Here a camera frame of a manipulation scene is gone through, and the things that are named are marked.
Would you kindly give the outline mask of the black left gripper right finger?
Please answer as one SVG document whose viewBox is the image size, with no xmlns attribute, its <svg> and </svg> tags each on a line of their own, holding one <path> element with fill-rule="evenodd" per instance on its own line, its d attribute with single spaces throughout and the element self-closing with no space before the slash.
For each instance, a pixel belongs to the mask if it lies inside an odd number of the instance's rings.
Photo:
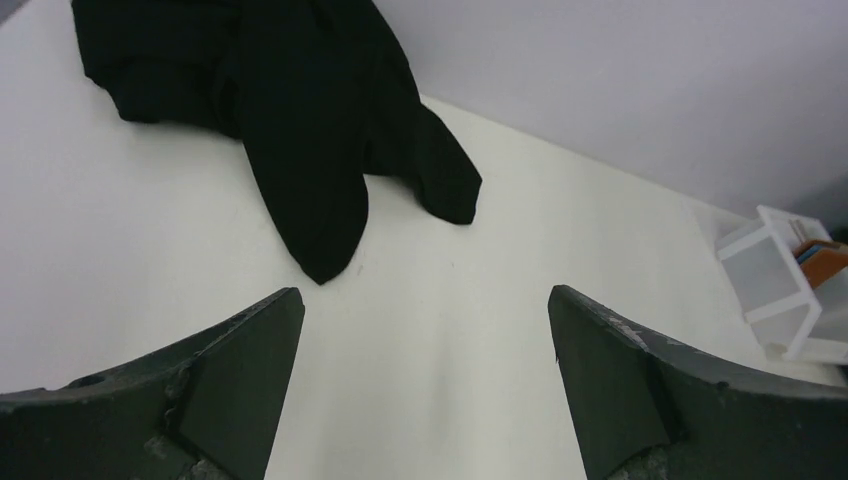
<svg viewBox="0 0 848 480">
<path fill-rule="evenodd" d="M 590 479 L 843 479 L 847 391 L 703 352 L 577 290 L 554 350 Z"/>
</svg>

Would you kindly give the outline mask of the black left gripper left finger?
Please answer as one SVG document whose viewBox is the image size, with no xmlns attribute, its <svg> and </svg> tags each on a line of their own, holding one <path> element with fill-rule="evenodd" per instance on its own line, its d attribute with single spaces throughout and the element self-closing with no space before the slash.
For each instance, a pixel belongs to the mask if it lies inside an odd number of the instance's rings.
<svg viewBox="0 0 848 480">
<path fill-rule="evenodd" d="M 305 307 L 281 289 L 67 386 L 1 398 L 5 479 L 261 479 Z"/>
</svg>

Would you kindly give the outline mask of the brown leather card holder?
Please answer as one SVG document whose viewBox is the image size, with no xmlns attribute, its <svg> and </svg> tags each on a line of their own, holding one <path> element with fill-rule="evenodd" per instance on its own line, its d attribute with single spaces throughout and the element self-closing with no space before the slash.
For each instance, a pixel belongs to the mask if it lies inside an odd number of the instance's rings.
<svg viewBox="0 0 848 480">
<path fill-rule="evenodd" d="M 847 267 L 847 245 L 826 240 L 809 240 L 792 252 L 812 289 L 816 289 Z"/>
</svg>

